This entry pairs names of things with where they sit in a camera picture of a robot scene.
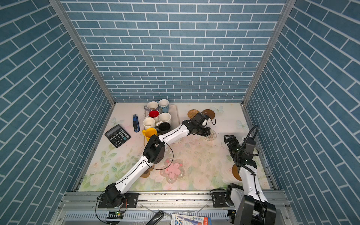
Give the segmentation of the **pink flower coaster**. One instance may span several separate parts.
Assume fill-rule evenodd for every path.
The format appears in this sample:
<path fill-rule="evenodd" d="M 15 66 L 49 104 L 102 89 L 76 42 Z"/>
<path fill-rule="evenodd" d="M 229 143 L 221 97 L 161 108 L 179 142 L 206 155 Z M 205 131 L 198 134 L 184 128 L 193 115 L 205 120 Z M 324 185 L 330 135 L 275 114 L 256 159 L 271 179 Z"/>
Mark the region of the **pink flower coaster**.
<path fill-rule="evenodd" d="M 165 177 L 166 181 L 170 184 L 175 183 L 178 179 L 182 179 L 185 176 L 185 170 L 183 168 L 183 160 L 167 158 L 164 162 L 164 166 L 160 169 L 160 175 Z"/>

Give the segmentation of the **brown cork round coaster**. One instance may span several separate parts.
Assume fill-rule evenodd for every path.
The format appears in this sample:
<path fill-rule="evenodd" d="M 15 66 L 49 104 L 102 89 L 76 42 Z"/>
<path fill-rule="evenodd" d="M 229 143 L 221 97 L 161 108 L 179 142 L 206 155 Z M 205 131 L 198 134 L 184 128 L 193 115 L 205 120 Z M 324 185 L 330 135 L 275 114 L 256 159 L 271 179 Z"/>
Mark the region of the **brown cork round coaster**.
<path fill-rule="evenodd" d="M 240 168 L 237 165 L 232 166 L 232 174 L 235 179 L 242 181 L 240 174 L 239 174 Z"/>

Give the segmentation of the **black mug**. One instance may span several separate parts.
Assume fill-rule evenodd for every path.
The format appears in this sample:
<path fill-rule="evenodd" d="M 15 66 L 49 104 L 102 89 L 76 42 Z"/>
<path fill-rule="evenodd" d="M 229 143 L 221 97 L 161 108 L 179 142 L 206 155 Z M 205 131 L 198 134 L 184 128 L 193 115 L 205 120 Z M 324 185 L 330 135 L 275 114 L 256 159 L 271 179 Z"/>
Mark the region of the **black mug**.
<path fill-rule="evenodd" d="M 170 129 L 171 129 L 171 124 L 169 124 L 167 122 L 163 122 L 163 123 L 159 124 L 157 131 L 160 135 L 163 135 L 163 134 L 166 134 L 167 132 L 169 132 Z"/>

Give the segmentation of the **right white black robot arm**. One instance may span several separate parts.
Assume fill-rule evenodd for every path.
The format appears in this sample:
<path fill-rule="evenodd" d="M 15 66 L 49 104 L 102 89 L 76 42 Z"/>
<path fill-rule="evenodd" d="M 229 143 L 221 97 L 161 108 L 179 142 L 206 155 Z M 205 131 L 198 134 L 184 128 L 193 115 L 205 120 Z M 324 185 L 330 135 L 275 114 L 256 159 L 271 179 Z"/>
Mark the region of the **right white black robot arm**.
<path fill-rule="evenodd" d="M 256 162 L 253 157 L 256 141 L 247 136 L 242 145 L 233 135 L 225 135 L 224 142 L 234 164 L 239 168 L 242 186 L 229 185 L 227 193 L 233 203 L 236 214 L 235 225 L 273 225 L 277 211 L 275 205 L 268 202 L 258 180 Z"/>

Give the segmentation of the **dark brown wooden coaster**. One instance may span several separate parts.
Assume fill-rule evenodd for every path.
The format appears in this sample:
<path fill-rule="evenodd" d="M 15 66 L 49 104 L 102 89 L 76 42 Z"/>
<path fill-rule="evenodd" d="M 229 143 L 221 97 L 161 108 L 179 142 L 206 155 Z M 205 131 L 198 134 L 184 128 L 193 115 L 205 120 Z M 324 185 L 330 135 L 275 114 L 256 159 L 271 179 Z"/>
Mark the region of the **dark brown wooden coaster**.
<path fill-rule="evenodd" d="M 216 114 L 215 114 L 215 112 L 214 112 L 213 110 L 211 110 L 211 109 L 205 109 L 205 110 L 202 111 L 202 113 L 203 113 L 204 115 L 207 115 L 211 120 L 215 119 Z"/>

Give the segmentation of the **brown paw print coaster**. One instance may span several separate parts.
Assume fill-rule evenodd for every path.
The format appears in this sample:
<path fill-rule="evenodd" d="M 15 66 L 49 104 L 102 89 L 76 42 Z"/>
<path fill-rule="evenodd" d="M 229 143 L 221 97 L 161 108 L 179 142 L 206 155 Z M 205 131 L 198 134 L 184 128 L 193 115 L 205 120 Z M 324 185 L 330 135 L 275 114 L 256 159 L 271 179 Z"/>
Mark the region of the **brown paw print coaster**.
<path fill-rule="evenodd" d="M 151 171 L 154 170 L 154 166 L 148 167 L 147 170 L 140 176 L 141 178 L 148 178 L 150 176 Z"/>

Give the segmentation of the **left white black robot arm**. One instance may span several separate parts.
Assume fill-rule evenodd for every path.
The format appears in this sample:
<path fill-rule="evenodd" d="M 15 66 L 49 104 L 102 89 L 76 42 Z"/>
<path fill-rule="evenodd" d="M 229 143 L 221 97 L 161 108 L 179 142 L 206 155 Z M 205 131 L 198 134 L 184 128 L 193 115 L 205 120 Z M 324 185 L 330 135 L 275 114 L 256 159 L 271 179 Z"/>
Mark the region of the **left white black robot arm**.
<path fill-rule="evenodd" d="M 183 121 L 177 128 L 166 134 L 152 135 L 137 163 L 123 177 L 108 185 L 105 193 L 98 198 L 102 199 L 103 203 L 107 203 L 110 208 L 122 206 L 125 203 L 125 194 L 134 182 L 146 170 L 162 161 L 166 147 L 191 134 L 209 136 L 211 128 L 206 126 L 209 119 L 208 115 L 199 112 L 192 119 Z"/>

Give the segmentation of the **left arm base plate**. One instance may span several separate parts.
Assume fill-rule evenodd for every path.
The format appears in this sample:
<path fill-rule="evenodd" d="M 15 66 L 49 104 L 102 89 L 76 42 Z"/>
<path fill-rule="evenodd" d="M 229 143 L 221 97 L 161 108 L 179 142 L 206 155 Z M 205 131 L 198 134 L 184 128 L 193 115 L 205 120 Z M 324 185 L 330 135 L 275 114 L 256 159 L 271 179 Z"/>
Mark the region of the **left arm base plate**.
<path fill-rule="evenodd" d="M 97 207 L 100 209 L 110 209 L 110 208 L 136 208 L 138 202 L 139 194 L 138 193 L 126 193 L 120 201 L 120 205 L 113 206 L 108 199 L 107 195 L 103 193 L 98 197 Z"/>

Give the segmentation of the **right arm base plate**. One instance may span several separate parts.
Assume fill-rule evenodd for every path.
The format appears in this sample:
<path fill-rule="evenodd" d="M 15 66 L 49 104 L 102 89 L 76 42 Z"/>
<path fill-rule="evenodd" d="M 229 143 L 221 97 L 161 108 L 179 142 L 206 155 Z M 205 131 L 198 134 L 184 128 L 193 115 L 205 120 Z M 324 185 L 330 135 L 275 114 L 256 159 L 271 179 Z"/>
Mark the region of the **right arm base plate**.
<path fill-rule="evenodd" d="M 226 208 L 234 206 L 224 190 L 211 192 L 210 195 L 212 197 L 212 205 L 214 208 Z"/>

